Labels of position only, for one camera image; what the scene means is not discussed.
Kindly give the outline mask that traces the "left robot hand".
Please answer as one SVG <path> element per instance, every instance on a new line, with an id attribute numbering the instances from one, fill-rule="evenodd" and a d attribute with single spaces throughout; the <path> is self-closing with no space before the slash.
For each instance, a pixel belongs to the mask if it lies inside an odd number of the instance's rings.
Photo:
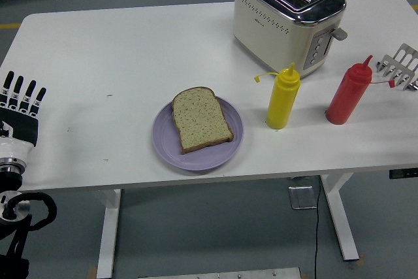
<path id="1" fill-rule="evenodd" d="M 46 94 L 42 87 L 33 97 L 37 83 L 30 81 L 22 93 L 22 76 L 8 72 L 1 86 L 1 158 L 25 162 L 36 147 L 38 139 L 40 104 Z"/>

